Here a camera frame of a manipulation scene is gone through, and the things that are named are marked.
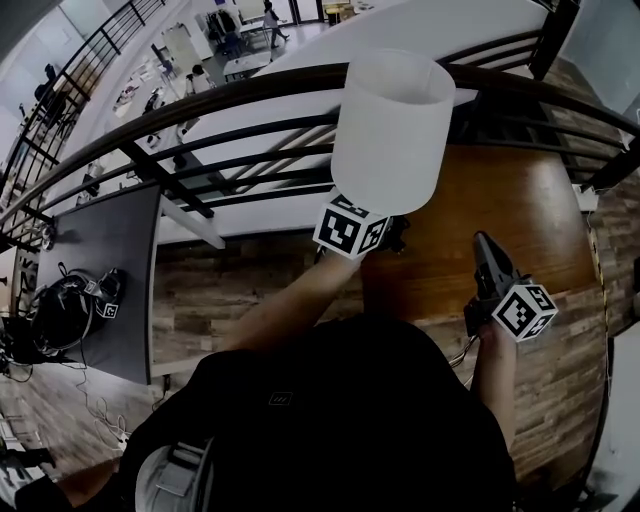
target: person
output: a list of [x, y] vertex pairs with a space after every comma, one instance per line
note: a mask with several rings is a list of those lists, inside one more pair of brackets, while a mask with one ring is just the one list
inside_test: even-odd
[[215, 84], [209, 79], [209, 73], [207, 73], [200, 64], [193, 66], [191, 73], [193, 75], [191, 84], [193, 85], [193, 92], [195, 94], [208, 91], [215, 87]]
[[[411, 324], [364, 314], [316, 325], [359, 266], [328, 252], [247, 312], [133, 432], [119, 503], [186, 510], [164, 501], [184, 495], [196, 511], [512, 510], [515, 342], [497, 325], [481, 329], [468, 391]], [[183, 475], [197, 453], [210, 462], [204, 494], [165, 473], [173, 460], [169, 476]]]
[[282, 30], [278, 28], [278, 15], [273, 10], [273, 4], [269, 1], [264, 3], [264, 26], [271, 29], [271, 48], [278, 48], [276, 45], [276, 36], [280, 36], [286, 43], [289, 36], [285, 36]]

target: table leg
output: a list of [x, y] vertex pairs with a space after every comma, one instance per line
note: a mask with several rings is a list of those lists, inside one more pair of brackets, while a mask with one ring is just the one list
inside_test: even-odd
[[191, 215], [182, 211], [172, 201], [169, 201], [166, 197], [160, 198], [160, 214], [164, 213], [171, 220], [184, 228], [187, 228], [192, 233], [198, 235], [205, 242], [211, 244], [216, 249], [224, 249], [226, 244], [220, 236], [215, 232], [215, 229], [210, 224], [210, 221], [199, 222]]
[[153, 244], [153, 254], [151, 259], [151, 278], [149, 280], [149, 327], [148, 327], [148, 353], [149, 353], [149, 374], [150, 377], [159, 377], [162, 375], [169, 375], [171, 373], [179, 373], [188, 370], [194, 369], [201, 359], [206, 357], [209, 354], [203, 354], [198, 357], [194, 357], [191, 359], [181, 360], [181, 361], [171, 361], [168, 363], [160, 363], [155, 364], [153, 362], [153, 279], [154, 279], [154, 268], [156, 261], [156, 250], [158, 246], [158, 234], [160, 231], [160, 219], [162, 215], [166, 215], [177, 224], [182, 227], [188, 229], [192, 233], [195, 233], [204, 241], [211, 244], [216, 249], [224, 249], [225, 241], [215, 232], [213, 226], [211, 226], [210, 222], [199, 222], [184, 211], [182, 211], [179, 207], [177, 207], [173, 202], [169, 201], [166, 197], [160, 197], [160, 207], [158, 209], [158, 220], [156, 224], [156, 234], [155, 241]]

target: wall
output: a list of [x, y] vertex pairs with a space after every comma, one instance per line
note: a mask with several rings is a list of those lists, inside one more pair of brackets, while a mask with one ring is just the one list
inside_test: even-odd
[[0, 169], [2, 170], [5, 169], [3, 164], [13, 147], [19, 127], [20, 118], [12, 114], [4, 105], [0, 105]]
[[59, 0], [2, 0], [0, 19], [0, 60], [47, 14]]
[[53, 9], [0, 65], [0, 105], [22, 118], [18, 105], [27, 111], [35, 105], [34, 90], [47, 81], [44, 67], [62, 68], [83, 42], [64, 13]]
[[633, 0], [583, 0], [561, 56], [607, 107], [623, 113], [640, 93], [640, 8]]
[[104, 2], [105, 7], [113, 14], [120, 7], [127, 3], [128, 0], [102, 0]]
[[85, 39], [112, 16], [102, 0], [64, 0], [60, 9]]
[[604, 430], [588, 484], [617, 494], [605, 512], [620, 512], [640, 488], [640, 323], [614, 339], [613, 379]]

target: wooden floor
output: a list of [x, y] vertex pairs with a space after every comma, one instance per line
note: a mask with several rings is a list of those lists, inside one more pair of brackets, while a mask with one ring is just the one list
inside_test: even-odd
[[365, 309], [415, 320], [459, 315], [477, 291], [472, 240], [494, 237], [550, 293], [595, 283], [584, 224], [558, 155], [449, 146], [431, 200], [407, 216], [406, 249], [371, 254]]
[[[630, 262], [640, 256], [639, 187], [639, 180], [633, 177], [610, 191], [602, 199], [602, 209], [589, 219], [598, 233], [610, 290], [612, 323], [616, 326], [630, 321]], [[554, 211], [548, 211], [538, 222], [553, 223], [554, 215]], [[204, 246], [162, 248], [158, 254], [154, 297], [156, 359], [162, 361], [172, 356], [178, 344], [181, 354], [215, 350], [217, 340], [234, 319], [285, 287], [312, 264], [314, 246], [309, 238], [300, 235], [235, 242], [229, 244], [225, 253]], [[526, 271], [520, 262], [526, 255], [521, 256], [517, 246], [510, 246], [510, 240], [500, 241]], [[464, 249], [461, 242], [460, 250], [470, 251], [470, 239], [468, 244]], [[580, 256], [581, 268], [585, 258]], [[468, 298], [467, 293], [468, 289], [460, 288], [457, 300], [462, 300], [463, 295]], [[580, 471], [591, 447], [602, 398], [605, 340], [599, 285], [587, 283], [562, 291], [554, 298], [560, 312], [553, 324], [536, 340], [518, 347], [517, 435], [512, 455], [518, 479], [525, 486], [542, 478], [556, 487]], [[437, 310], [438, 314], [414, 319], [446, 355], [456, 353], [466, 340], [459, 314], [447, 318], [439, 314], [455, 311], [457, 304]], [[356, 277], [326, 318], [349, 316], [362, 308], [362, 289]], [[468, 380], [474, 363], [475, 351], [471, 351], [456, 369], [462, 381]], [[153, 387], [93, 370], [87, 374], [91, 409], [95, 409], [99, 397], [104, 397], [110, 421], [115, 423], [117, 415], [122, 414], [129, 430], [151, 413], [151, 405], [159, 397]], [[187, 379], [188, 374], [178, 376], [172, 391]], [[53, 450], [59, 463], [58, 474], [76, 471], [116, 453], [106, 431], [101, 433], [111, 448], [96, 434], [94, 418], [85, 408], [85, 397], [75, 387], [82, 380], [82, 372], [45, 365], [36, 368], [27, 384], [0, 381], [2, 412], [27, 419], [26, 424], [19, 422], [16, 430], [31, 432], [22, 436], [30, 446], [42, 444]], [[464, 467], [464, 461], [460, 461], [461, 472]]]

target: black clothing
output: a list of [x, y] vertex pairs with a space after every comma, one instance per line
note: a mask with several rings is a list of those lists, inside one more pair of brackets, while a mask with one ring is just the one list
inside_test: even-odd
[[211, 436], [212, 510], [511, 510], [513, 464], [498, 423], [404, 322], [361, 315], [270, 357], [205, 358], [131, 436], [125, 501], [133, 506], [154, 450]]
[[218, 15], [220, 16], [220, 21], [222, 22], [222, 26], [226, 33], [234, 32], [236, 30], [236, 24], [227, 11], [219, 11]]
[[47, 476], [19, 489], [15, 501], [18, 512], [40, 510], [66, 512], [73, 510], [62, 490]]

